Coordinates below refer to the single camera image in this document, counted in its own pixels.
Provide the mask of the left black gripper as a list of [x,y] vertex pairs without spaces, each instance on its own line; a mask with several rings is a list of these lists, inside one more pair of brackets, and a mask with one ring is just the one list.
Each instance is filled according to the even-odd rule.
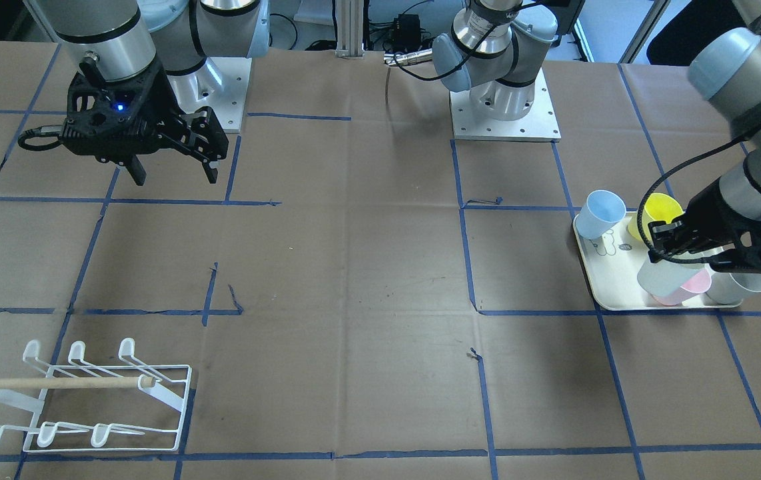
[[722,175],[673,223],[653,222],[652,263],[705,263],[722,273],[761,273],[761,175]]

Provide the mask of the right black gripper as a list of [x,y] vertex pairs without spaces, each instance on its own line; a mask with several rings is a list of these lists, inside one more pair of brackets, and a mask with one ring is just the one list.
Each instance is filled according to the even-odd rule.
[[147,173],[136,155],[176,149],[201,162],[208,183],[218,183],[229,140],[212,107],[183,112],[159,61],[125,80],[106,80],[94,61],[79,69],[67,94],[62,145],[77,155],[130,155],[125,169],[137,186]]

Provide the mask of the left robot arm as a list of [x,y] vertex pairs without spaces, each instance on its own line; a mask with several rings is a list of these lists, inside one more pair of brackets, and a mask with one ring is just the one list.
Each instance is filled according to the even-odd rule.
[[[549,1],[469,1],[432,43],[436,79],[449,91],[493,84],[533,92],[556,31]],[[652,263],[709,265],[722,273],[761,273],[761,9],[726,31],[691,62],[688,80],[730,125],[730,140],[755,149],[689,201],[673,221],[642,234]]]

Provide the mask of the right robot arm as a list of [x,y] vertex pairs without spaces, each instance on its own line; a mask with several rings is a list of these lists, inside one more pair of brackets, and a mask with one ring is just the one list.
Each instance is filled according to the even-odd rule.
[[77,70],[60,125],[33,128],[18,146],[63,146],[124,167],[137,185],[140,155],[176,150],[218,180],[237,80],[214,63],[252,59],[270,47],[266,1],[33,1]]

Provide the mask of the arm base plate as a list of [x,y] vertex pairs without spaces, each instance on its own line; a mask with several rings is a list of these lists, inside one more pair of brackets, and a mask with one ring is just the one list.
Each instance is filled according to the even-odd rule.
[[194,73],[170,78],[177,102],[187,113],[212,107],[225,133],[240,133],[252,64],[243,57],[207,58]]
[[523,87],[497,80],[450,93],[455,139],[477,141],[560,141],[562,135],[541,69]]

